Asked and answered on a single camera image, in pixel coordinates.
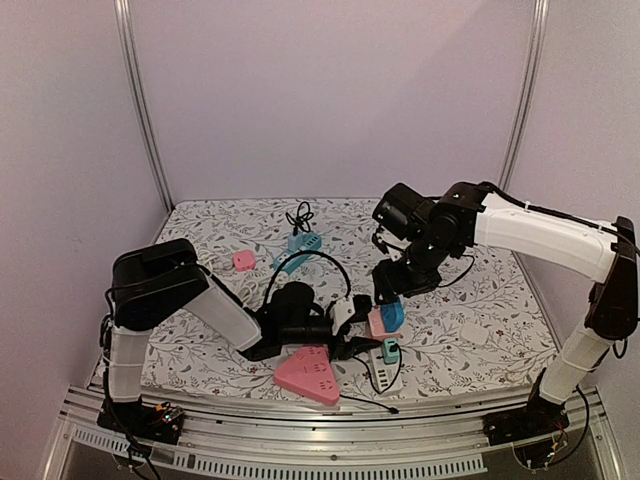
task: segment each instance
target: black wire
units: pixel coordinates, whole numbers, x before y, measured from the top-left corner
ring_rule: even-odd
[[[378,407],[382,407],[382,408],[388,410],[389,413],[394,414],[394,415],[396,413],[400,413],[400,410],[398,410],[396,407],[389,407],[388,405],[385,405],[384,403],[376,402],[374,400],[369,400],[367,398],[350,397],[349,395],[343,395],[342,393],[340,394],[340,397],[346,398],[347,400],[355,400],[356,402],[370,403],[371,405],[376,405]]]
[[[473,264],[476,263],[476,257],[474,257],[473,255],[462,255],[462,256],[471,259],[471,263],[469,264],[469,266],[464,270],[464,272],[462,272],[460,275],[458,275],[455,278],[455,280],[452,280],[451,282],[449,282],[449,283],[447,283],[445,285],[438,285],[438,288],[447,288],[447,287],[450,287],[451,285],[455,285],[460,280],[462,280],[467,275],[467,273],[469,273],[471,271],[471,269],[473,268]]]
[[[613,344],[613,355],[618,359],[621,360],[626,354],[627,354],[627,345],[629,344],[629,341],[627,338],[625,338],[623,340],[622,343],[622,353],[618,352],[618,344],[614,343]]]
[[[364,360],[362,360],[361,358],[358,357],[353,357],[355,360],[359,361],[361,364],[364,365],[364,368],[367,369],[367,376],[369,377],[369,384],[371,385],[371,389],[376,392],[378,395],[382,395],[383,393],[385,393],[387,390],[389,390],[391,387],[393,387],[393,385],[396,383],[396,380],[398,379],[398,376],[400,375],[400,370],[402,369],[402,348],[400,348],[400,345],[398,345],[398,369],[396,370],[396,374],[393,377],[393,380],[391,380],[391,383],[387,386],[387,388],[385,388],[382,391],[379,391],[375,384],[373,383],[373,375],[371,374],[371,369],[369,368],[369,365],[367,364],[367,362],[365,362]]]
[[[380,243],[382,245],[384,245],[385,247],[387,247],[387,248],[392,248],[393,250],[397,250],[398,252],[403,252],[404,253],[404,249],[398,247],[397,245],[393,245],[391,243],[383,242],[382,240],[380,240]]]
[[[307,207],[306,212],[302,212],[302,208]],[[298,204],[298,210],[296,210],[296,216],[293,217],[289,212],[285,213],[285,217],[287,217],[287,221],[293,225],[293,235],[298,234],[298,230],[309,233],[311,231],[311,225],[309,225],[309,220],[314,217],[314,213],[311,211],[311,205],[309,202],[300,202]]]
[[[565,460],[567,460],[569,457],[571,457],[574,453],[576,453],[576,451],[578,450],[578,448],[580,448],[580,445],[582,445],[582,442],[584,441],[585,437],[587,436],[587,433],[589,433],[589,420],[590,420],[590,412],[589,412],[589,400],[587,400],[586,395],[582,392],[582,390],[580,389],[579,386],[576,387],[576,390],[578,391],[578,393],[580,394],[580,396],[582,397],[582,401],[584,402],[584,408],[586,409],[586,418],[585,418],[585,423],[584,423],[584,430],[582,430],[582,435],[580,435],[580,438],[578,439],[578,443],[575,444],[575,446],[573,447],[573,449],[571,449],[571,451],[569,453],[567,453],[564,457],[562,457],[559,460],[553,461],[549,463],[549,466],[555,466],[558,465],[559,463],[564,462]]]
[[[559,210],[554,210],[552,208],[540,207],[538,205],[527,205],[522,200],[518,200],[517,198],[512,197],[511,195],[506,193],[504,190],[501,190],[498,186],[494,185],[491,182],[482,182],[480,185],[488,187],[491,190],[491,192],[497,194],[499,197],[502,197],[503,200],[506,200],[507,202],[512,203],[512,204],[516,205],[517,207],[527,208],[528,210],[531,210],[532,212],[543,213],[545,215],[549,215],[551,217],[556,217],[556,218],[561,218],[563,220],[570,220],[572,222],[579,223],[579,224],[584,225],[584,226],[589,227],[589,228],[593,228],[593,229],[596,229],[596,230],[602,230],[603,232],[610,233],[611,235],[614,235],[617,238],[619,238],[620,240],[622,240],[622,241],[628,243],[629,245],[631,245],[633,247],[633,249],[635,250],[636,255],[638,255],[640,257],[640,248],[634,242],[632,242],[630,239],[628,239],[627,237],[622,235],[617,230],[613,230],[612,228],[609,228],[609,227],[604,227],[604,226],[602,226],[602,225],[600,225],[598,223],[592,222],[590,220],[585,220],[584,218],[576,217],[575,215],[572,215],[570,213],[561,212]]]
[[[267,302],[269,301],[269,294],[271,293],[271,289],[273,288],[273,284],[275,283],[276,277],[282,271],[284,266],[287,263],[289,263],[291,260],[293,260],[294,258],[300,257],[302,255],[317,255],[318,257],[326,258],[331,263],[333,263],[336,267],[338,267],[338,270],[340,270],[340,273],[342,274],[342,276],[344,278],[344,283],[346,283],[346,285],[347,285],[347,293],[345,293],[345,297],[348,297],[349,295],[351,295],[351,280],[349,280],[349,274],[344,269],[344,267],[340,264],[340,262],[338,262],[335,258],[333,258],[331,255],[329,255],[327,253],[318,252],[316,250],[306,250],[306,251],[303,251],[303,252],[294,253],[293,255],[288,257],[284,262],[282,262],[280,264],[278,269],[271,276],[271,280],[269,281],[269,285],[267,286],[267,290],[266,290],[266,292],[264,292],[264,300],[262,302],[262,307],[261,308],[265,308],[267,306]]]
[[[125,438],[127,439],[127,441],[130,444],[129,445],[129,458],[130,459],[132,458],[131,457],[131,449],[134,448],[136,452],[138,452],[140,455],[142,455],[142,457],[144,458],[145,462],[147,462],[147,465],[149,465],[149,468],[151,469],[151,471],[153,472],[154,476],[156,477],[156,480],[161,480],[161,477],[160,477],[160,474],[158,473],[158,470],[156,470],[155,465],[153,465],[153,463],[151,462],[150,454],[147,453],[147,451],[140,445],[140,443],[138,442],[136,437],[134,437],[131,434],[129,429],[124,426],[124,424],[120,421],[120,418],[118,418],[118,416],[116,415],[115,409],[113,408],[113,399],[111,398],[111,395],[109,394],[109,365],[108,364],[107,364],[107,367],[105,369],[104,374],[102,375],[102,389],[104,390],[105,405],[107,407],[108,413],[115,420],[115,422],[118,425],[118,427],[120,427],[120,430],[122,430],[122,433],[124,433]],[[136,472],[136,473],[138,474],[139,477],[144,478],[145,480],[149,480],[146,477],[141,476],[139,474],[139,472]]]

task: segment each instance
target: table surface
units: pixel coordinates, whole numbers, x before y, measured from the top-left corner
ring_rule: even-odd
[[[312,228],[322,236],[322,250],[344,265],[355,293],[371,295],[370,272],[383,258],[371,242],[376,228],[371,212],[377,200],[309,201],[315,213]],[[249,302],[255,308],[273,274],[273,258],[286,246],[291,226],[285,212],[295,213],[298,203],[295,199],[183,202],[171,214],[158,242],[189,239],[200,262],[234,291],[248,280],[258,283]],[[245,249],[254,252],[256,269],[229,270],[231,255]],[[475,256],[475,265],[459,283],[403,299],[404,388],[399,398],[529,384],[556,354],[540,308],[513,255],[484,247],[468,253]],[[455,278],[468,262],[468,258],[445,262],[440,269],[443,283]],[[341,275],[323,259],[309,260],[288,279],[282,277],[283,282],[295,279],[312,285],[323,307],[344,291]],[[460,338],[466,322],[487,329],[483,346]],[[273,382],[274,370],[292,351],[285,348],[279,357],[249,362],[198,318],[179,311],[153,332],[142,382],[147,387],[191,394],[311,402]],[[360,363],[349,360],[333,366],[343,394],[378,398]]]

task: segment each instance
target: white wall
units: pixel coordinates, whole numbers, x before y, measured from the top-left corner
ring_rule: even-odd
[[[533,6],[132,2],[172,192],[357,197],[497,179]]]
[[[163,214],[113,2],[3,2],[0,63],[0,477],[32,480],[111,264]]]
[[[540,75],[511,193],[640,229],[640,6],[551,2]],[[562,338],[587,308],[589,282],[529,260]],[[628,474],[640,478],[640,334],[597,380]]]

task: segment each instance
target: metal pole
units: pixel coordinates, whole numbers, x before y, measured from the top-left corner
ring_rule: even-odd
[[[118,31],[120,33],[120,44],[122,46],[122,55],[129,79],[133,105],[136,110],[136,116],[142,133],[142,140],[147,158],[151,167],[151,173],[158,189],[158,195],[167,212],[173,211],[175,204],[169,190],[169,183],[160,160],[160,153],[156,143],[151,117],[147,108],[147,101],[144,96],[142,86],[142,78],[140,76],[140,65],[138,64],[138,56],[136,54],[135,40],[133,36],[133,26],[131,23],[131,13],[129,10],[129,0],[115,0],[116,20],[118,23]]]

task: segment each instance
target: plug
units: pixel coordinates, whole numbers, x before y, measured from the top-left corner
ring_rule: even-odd
[[[287,238],[287,250],[290,252],[296,252],[302,246],[304,235],[300,232],[290,233]]]

